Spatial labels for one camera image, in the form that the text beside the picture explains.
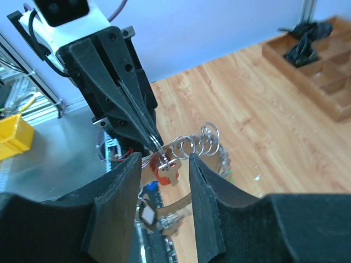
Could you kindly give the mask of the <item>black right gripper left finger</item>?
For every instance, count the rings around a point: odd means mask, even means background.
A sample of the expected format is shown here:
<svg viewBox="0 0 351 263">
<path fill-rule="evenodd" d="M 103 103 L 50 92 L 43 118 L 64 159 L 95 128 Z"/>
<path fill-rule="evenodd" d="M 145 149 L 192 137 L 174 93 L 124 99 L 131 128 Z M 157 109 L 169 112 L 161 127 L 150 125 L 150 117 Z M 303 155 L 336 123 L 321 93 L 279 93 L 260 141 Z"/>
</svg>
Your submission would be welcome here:
<svg viewBox="0 0 351 263">
<path fill-rule="evenodd" d="M 54 201 L 1 193 L 1 262 L 128 262 L 141 154 Z"/>
</svg>

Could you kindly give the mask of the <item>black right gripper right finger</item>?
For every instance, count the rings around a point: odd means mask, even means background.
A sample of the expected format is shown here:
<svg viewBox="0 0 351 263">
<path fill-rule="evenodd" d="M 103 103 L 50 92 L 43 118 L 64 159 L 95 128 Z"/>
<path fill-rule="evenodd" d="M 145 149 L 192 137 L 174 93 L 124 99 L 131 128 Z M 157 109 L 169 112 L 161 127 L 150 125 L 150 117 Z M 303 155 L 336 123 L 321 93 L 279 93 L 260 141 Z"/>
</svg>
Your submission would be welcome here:
<svg viewBox="0 0 351 263">
<path fill-rule="evenodd" d="M 350 262 L 350 194 L 255 197 L 200 161 L 189 177 L 199 262 Z"/>
</svg>

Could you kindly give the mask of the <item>key with red tag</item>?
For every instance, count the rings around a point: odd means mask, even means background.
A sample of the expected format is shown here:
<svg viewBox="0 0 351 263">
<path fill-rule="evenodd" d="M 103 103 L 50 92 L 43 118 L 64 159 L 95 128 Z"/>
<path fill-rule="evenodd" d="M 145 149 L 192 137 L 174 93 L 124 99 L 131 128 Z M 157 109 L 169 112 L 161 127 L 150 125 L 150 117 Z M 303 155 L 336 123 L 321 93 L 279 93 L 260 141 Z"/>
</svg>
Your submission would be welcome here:
<svg viewBox="0 0 351 263">
<path fill-rule="evenodd" d="M 170 159 L 167 156 L 165 160 L 160 154 L 156 154 L 151 159 L 150 165 L 151 170 L 161 185 L 175 186 L 178 184 L 178 170 L 182 167 L 181 160 L 176 158 Z"/>
</svg>

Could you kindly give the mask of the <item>metal disc with keyrings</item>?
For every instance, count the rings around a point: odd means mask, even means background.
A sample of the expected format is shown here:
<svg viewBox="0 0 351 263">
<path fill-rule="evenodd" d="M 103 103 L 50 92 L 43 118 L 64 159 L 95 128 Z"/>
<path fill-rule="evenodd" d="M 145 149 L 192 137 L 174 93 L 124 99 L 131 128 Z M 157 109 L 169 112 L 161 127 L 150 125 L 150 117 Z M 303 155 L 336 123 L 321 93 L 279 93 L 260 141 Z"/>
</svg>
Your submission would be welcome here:
<svg viewBox="0 0 351 263">
<path fill-rule="evenodd" d="M 170 144 L 158 146 L 157 152 L 144 157 L 141 162 L 140 188 L 152 181 L 158 181 L 150 165 L 156 154 L 160 154 L 165 160 L 167 156 L 181 160 L 182 164 L 188 162 L 191 178 L 196 173 L 196 161 L 200 161 L 207 170 L 227 181 L 233 176 L 229 154 L 220 143 L 220 130 L 211 122 L 203 123 L 199 132 L 178 136 Z M 191 189 L 185 197 L 156 210 L 157 218 L 164 221 L 162 233 L 165 236 L 177 233 L 184 218 L 191 213 L 188 206 L 195 198 L 194 191 Z"/>
</svg>

